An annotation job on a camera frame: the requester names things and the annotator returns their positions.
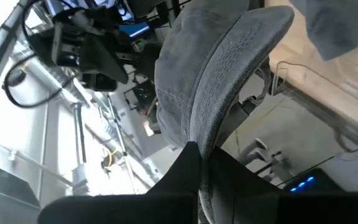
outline electronic device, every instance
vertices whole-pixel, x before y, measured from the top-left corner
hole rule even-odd
[[[284,190],[293,194],[305,192],[344,192],[329,176],[319,168],[299,175]]]
[[[106,8],[116,7],[123,21],[134,21],[134,17],[130,14],[128,10],[125,10],[124,8],[125,6],[123,5],[123,3],[119,3],[116,0],[105,0],[105,1],[95,1],[95,2],[88,1],[89,3],[86,3],[85,0],[70,0],[67,2],[73,7],[82,7],[84,9],[89,9],[92,7],[106,7]],[[59,12],[69,9],[68,6],[65,6],[63,3],[55,0],[47,0],[46,7],[51,16],[56,16]],[[129,37],[135,38],[136,36],[141,35],[142,33],[150,30],[150,27],[147,25],[146,22],[140,22],[138,24],[132,24],[132,25],[120,25],[119,29],[127,33]]]

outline black equipment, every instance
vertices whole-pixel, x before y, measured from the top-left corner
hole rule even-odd
[[[119,1],[109,8],[87,1],[88,8],[75,5],[67,10],[63,7],[73,3],[52,0],[48,3],[49,11],[55,13],[54,28],[27,35],[32,50],[46,66],[73,68],[81,74],[77,78],[84,87],[96,91],[114,91],[117,82],[127,83],[129,78],[124,65],[132,65],[136,74],[154,79],[154,62],[161,46],[146,44],[140,49],[134,42],[143,31],[153,31],[168,23],[165,1]],[[158,15],[147,18],[147,12],[153,8]],[[139,24],[143,24],[144,29],[134,34],[122,31]]]
[[[0,169],[0,224],[35,223],[40,210],[29,183]]]
[[[150,130],[154,134],[161,134],[157,121],[157,94],[155,86],[150,79],[139,83],[134,78],[135,86],[124,92],[125,100],[131,110],[136,110],[141,116],[145,116]]]
[[[312,169],[304,174],[297,176],[284,190],[293,194],[305,192],[344,192],[329,176],[319,168]]]

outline white wall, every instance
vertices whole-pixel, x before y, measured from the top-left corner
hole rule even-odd
[[[47,97],[48,91],[28,75],[24,83],[12,88],[12,94],[19,102],[29,104]],[[85,144],[90,161],[99,163],[101,145],[88,130],[85,130]],[[0,87],[0,146],[3,146],[0,168],[28,181],[42,205],[65,196],[65,184],[46,172],[41,174],[38,167],[18,157],[10,161],[9,152],[4,149],[17,149],[58,174],[69,174],[77,166],[75,126],[73,115],[65,106],[51,102],[34,109],[21,109],[7,99]]]

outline floor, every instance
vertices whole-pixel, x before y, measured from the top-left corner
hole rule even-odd
[[[263,85],[261,78],[251,77],[240,92],[240,100],[258,95]],[[343,153],[332,128],[284,95],[267,96],[229,137],[223,149],[237,157],[255,138],[261,139],[271,153],[282,151],[293,175]],[[248,168],[256,171],[264,165],[255,161]]]

